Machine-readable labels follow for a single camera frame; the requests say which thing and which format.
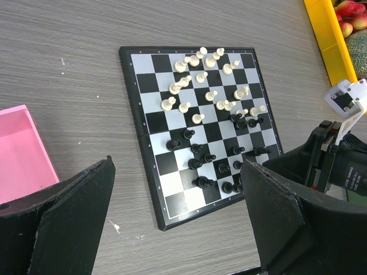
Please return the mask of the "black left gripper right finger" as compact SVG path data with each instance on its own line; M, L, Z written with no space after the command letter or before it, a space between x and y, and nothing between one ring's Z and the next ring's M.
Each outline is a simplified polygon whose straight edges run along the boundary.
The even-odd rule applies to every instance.
M244 161L241 181L268 274L365 274L366 207Z

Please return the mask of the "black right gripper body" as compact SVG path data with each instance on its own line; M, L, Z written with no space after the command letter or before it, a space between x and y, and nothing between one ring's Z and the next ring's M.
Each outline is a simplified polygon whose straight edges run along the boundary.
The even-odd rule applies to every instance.
M269 170L325 193L331 184L366 196L366 143L350 132L336 144L341 123L325 120L305 144L263 163Z

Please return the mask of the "black and white chessboard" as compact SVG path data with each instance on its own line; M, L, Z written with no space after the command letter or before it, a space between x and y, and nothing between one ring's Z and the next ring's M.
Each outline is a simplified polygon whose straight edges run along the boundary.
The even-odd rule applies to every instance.
M240 166L251 160L264 163L283 153L270 101L254 48L189 46L122 46L119 58L126 83L151 199L159 229L165 231L244 199ZM169 86L191 75L177 95ZM249 86L241 100L235 90ZM169 111L161 102L175 97ZM186 113L178 107L191 103ZM266 106L253 117L249 110ZM194 114L204 114L199 124ZM195 130L184 139L186 129ZM181 139L169 151L166 143ZM188 167L201 159L197 170ZM218 165L228 164L220 173ZM198 176L214 180L201 189Z

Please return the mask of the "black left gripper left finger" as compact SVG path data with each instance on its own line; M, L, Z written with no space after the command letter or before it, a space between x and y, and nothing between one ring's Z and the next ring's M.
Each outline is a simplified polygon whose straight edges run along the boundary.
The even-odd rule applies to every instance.
M108 156L1 204L1 274L91 274L116 168Z

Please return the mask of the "black king piece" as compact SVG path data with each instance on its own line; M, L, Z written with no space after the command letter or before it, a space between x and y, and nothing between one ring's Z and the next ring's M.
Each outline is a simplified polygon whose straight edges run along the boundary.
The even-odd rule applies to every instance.
M209 179L205 176L198 176L195 180L195 184L197 187L205 189L208 188L209 186L214 185L214 180Z

